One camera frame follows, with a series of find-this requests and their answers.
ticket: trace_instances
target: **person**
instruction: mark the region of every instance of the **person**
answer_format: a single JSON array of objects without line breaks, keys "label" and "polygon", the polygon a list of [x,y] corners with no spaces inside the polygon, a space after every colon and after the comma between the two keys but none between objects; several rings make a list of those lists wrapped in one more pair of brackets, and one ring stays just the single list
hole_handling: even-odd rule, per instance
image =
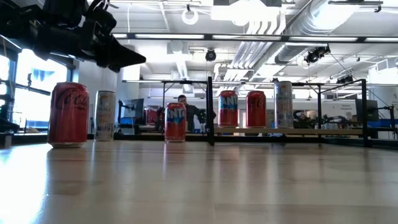
[{"label": "person", "polygon": [[193,117],[194,115],[199,116],[200,110],[193,105],[189,105],[187,103],[187,97],[185,95],[180,95],[178,96],[178,102],[183,103],[185,105],[185,108],[187,109],[187,123],[188,123],[188,131],[194,132],[195,129],[195,124],[193,123]]}]

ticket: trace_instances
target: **computer monitor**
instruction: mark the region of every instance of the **computer monitor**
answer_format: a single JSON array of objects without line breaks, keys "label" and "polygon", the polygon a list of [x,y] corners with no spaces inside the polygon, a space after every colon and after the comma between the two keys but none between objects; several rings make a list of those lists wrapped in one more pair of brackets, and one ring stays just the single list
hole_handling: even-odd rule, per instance
[{"label": "computer monitor", "polygon": [[124,100],[124,115],[129,118],[142,118],[144,109],[144,99]]},{"label": "computer monitor", "polygon": [[[363,119],[363,110],[362,110],[362,100],[355,100],[356,106],[356,115],[358,117],[358,121],[362,121]],[[379,110],[377,107],[376,100],[366,100],[366,107],[368,109],[368,121],[379,121]]]}]

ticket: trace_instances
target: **silver soda can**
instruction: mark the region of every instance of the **silver soda can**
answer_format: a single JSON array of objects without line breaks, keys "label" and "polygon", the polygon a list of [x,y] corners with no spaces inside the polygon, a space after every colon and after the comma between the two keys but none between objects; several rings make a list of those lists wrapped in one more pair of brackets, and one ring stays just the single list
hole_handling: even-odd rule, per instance
[{"label": "silver soda can", "polygon": [[112,141],[116,95],[112,91],[98,91],[95,101],[95,141]]},{"label": "silver soda can", "polygon": [[293,128],[293,88],[288,81],[274,83],[275,128]]}]

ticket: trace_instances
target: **wooden table surface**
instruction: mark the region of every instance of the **wooden table surface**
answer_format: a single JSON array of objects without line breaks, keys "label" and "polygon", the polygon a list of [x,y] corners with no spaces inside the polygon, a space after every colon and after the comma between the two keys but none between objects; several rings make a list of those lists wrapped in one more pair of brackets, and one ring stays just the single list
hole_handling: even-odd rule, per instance
[{"label": "wooden table surface", "polygon": [[397,223],[398,153],[318,144],[0,149],[0,223]]}]

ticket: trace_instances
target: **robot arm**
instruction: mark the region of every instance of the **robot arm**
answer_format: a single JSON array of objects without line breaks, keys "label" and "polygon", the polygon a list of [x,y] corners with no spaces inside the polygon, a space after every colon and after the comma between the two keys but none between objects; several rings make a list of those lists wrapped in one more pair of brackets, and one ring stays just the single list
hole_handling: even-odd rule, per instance
[{"label": "robot arm", "polygon": [[43,9],[10,1],[0,0],[0,34],[44,60],[50,54],[64,55],[94,61],[114,72],[146,61],[111,34],[116,20],[106,11],[109,0],[94,0],[90,6],[86,0],[46,0]]}]

